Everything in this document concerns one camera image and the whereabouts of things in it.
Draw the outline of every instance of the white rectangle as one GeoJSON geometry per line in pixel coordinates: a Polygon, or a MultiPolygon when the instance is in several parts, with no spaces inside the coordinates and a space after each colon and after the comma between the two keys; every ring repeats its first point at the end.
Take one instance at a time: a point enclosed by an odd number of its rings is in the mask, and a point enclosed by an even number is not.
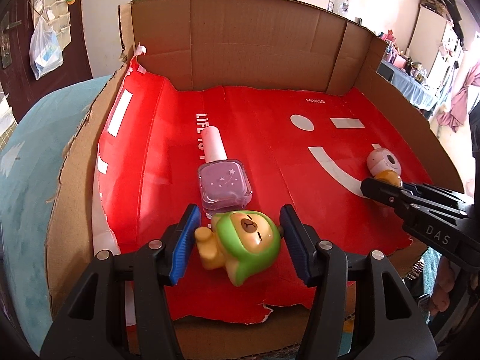
{"type": "Polygon", "coordinates": [[[128,90],[124,90],[120,101],[118,102],[117,108],[115,108],[115,112],[113,113],[112,120],[110,121],[109,128],[107,130],[114,137],[116,137],[119,132],[120,125],[122,124],[123,117],[127,111],[128,104],[130,104],[131,97],[132,94],[128,90]]]}
{"type": "Polygon", "coordinates": [[[100,155],[98,155],[97,158],[97,169],[100,173],[103,173],[104,175],[107,174],[107,169],[109,167],[109,164],[106,163],[104,160],[100,158],[100,155]]]}
{"type": "Polygon", "coordinates": [[[331,117],[336,128],[365,128],[359,119],[349,119],[348,117],[331,117]]]}

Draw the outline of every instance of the teal cushion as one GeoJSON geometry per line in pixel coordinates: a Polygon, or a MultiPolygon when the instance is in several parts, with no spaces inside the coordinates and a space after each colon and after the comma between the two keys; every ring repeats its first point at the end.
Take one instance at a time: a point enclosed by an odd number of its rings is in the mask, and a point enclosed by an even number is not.
{"type": "Polygon", "coordinates": [[[52,323],[45,239],[62,152],[109,78],[81,82],[42,98],[0,152],[5,273],[23,333],[37,354],[52,323]]]}

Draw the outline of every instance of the nail polish bottle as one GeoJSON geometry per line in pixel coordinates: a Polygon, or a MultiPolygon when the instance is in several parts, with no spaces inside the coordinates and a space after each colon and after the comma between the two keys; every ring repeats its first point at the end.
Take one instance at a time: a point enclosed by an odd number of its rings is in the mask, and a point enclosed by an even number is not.
{"type": "Polygon", "coordinates": [[[203,129],[202,142],[206,163],[198,168],[198,180],[207,216],[245,209],[251,200],[251,186],[242,163],[227,159],[215,126],[203,129]]]}

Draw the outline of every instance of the yellow bear figurine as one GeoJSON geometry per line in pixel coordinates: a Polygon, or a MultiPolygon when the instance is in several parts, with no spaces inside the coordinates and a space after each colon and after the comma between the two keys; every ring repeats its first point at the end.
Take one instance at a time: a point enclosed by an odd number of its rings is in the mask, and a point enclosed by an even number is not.
{"type": "Polygon", "coordinates": [[[212,229],[195,230],[203,268],[224,267],[235,286],[273,264],[280,252],[281,237],[272,220],[257,211],[215,214],[212,229]]]}

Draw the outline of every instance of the table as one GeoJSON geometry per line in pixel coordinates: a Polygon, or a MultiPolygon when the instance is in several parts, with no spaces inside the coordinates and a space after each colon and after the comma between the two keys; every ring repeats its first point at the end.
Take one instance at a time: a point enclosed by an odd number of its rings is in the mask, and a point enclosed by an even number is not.
{"type": "Polygon", "coordinates": [[[437,98],[432,96],[427,88],[392,64],[382,61],[378,73],[389,80],[417,108],[429,111],[437,103],[437,98]]]}

